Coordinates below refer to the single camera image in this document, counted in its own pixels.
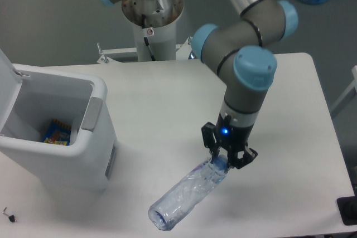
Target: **white trash bin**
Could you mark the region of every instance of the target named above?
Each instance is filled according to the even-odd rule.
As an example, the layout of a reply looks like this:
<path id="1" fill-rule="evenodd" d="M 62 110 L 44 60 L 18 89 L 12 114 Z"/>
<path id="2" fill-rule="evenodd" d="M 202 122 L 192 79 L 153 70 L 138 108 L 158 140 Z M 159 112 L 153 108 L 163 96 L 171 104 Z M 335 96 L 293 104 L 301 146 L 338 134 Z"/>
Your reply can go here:
<path id="1" fill-rule="evenodd" d="M 0 151 L 44 183 L 104 189 L 117 149 L 96 76 L 12 65 L 0 50 Z M 71 145 L 43 143 L 51 121 L 73 125 Z"/>

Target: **black object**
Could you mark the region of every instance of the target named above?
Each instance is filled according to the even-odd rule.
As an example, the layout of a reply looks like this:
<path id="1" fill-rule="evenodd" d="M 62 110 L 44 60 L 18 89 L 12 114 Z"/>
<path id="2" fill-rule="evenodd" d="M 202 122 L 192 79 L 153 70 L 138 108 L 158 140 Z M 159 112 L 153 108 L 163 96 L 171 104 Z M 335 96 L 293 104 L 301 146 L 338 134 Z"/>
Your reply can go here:
<path id="1" fill-rule="evenodd" d="M 6 209 L 7 209 L 7 207 L 5 207 L 5 209 L 2 211 L 2 213 L 3 213 L 5 216 L 7 216 L 7 217 L 9 218 L 9 220 L 10 220 L 12 223 L 15 223 L 15 222 L 16 222 L 15 216 L 14 216 L 14 215 L 9 216 L 8 214 L 6 214 L 6 213 L 5 213 Z"/>
<path id="2" fill-rule="evenodd" d="M 341 197 L 337 199 L 342 221 L 345 225 L 357 225 L 357 197 Z"/>
<path id="3" fill-rule="evenodd" d="M 230 125 L 231 117 L 228 115 L 224 119 L 219 115 L 217 126 L 211 122 L 206 123 L 202 128 L 203 142 L 206 148 L 210 149 L 212 161 L 218 156 L 220 148 L 227 151 L 227 168 L 241 169 L 257 157 L 258 153 L 248 148 L 247 139 L 253 126 L 247 128 L 236 128 Z"/>

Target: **open lid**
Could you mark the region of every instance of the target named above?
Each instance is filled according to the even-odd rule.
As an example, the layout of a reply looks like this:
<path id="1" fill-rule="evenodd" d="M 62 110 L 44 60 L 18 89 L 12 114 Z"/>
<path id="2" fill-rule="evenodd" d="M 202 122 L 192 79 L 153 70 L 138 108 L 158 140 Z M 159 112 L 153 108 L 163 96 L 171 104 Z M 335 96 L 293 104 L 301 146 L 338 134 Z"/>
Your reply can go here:
<path id="1" fill-rule="evenodd" d="M 0 132 L 10 115 L 22 85 L 21 76 L 0 50 Z"/>

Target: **gray floor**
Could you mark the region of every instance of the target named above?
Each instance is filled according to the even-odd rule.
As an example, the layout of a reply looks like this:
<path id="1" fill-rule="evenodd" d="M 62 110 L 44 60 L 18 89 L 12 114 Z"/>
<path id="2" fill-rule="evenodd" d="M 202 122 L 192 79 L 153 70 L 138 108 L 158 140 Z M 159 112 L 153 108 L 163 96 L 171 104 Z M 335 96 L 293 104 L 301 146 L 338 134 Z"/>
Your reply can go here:
<path id="1" fill-rule="evenodd" d="M 298 10 L 299 28 L 269 49 L 310 54 L 330 106 L 352 81 L 351 69 L 357 65 L 357 0 L 318 6 L 289 1 Z M 228 26 L 238 20 L 229 0 L 185 0 L 177 41 L 184 42 L 205 23 Z M 0 0 L 0 48 L 14 63 L 93 64 L 97 42 L 103 49 L 134 47 L 120 4 L 105 8 L 99 0 Z M 356 123 L 357 98 L 334 120 L 348 167 L 357 166 Z"/>

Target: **white table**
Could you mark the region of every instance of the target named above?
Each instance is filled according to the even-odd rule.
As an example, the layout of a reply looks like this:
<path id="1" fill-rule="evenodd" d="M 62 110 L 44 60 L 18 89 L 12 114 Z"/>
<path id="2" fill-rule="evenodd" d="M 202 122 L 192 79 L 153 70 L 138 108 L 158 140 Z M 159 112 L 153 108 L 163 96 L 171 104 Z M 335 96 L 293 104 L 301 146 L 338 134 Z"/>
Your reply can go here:
<path id="1" fill-rule="evenodd" d="M 216 122 L 224 84 L 200 61 L 63 66 L 102 77 L 120 147 L 110 186 L 44 186 L 0 154 L 1 237 L 287 237 L 357 230 L 336 199 L 349 176 L 313 61 L 277 55 L 273 86 L 250 135 L 257 159 L 227 178 L 172 231 L 149 206 L 209 156 L 201 127 Z"/>

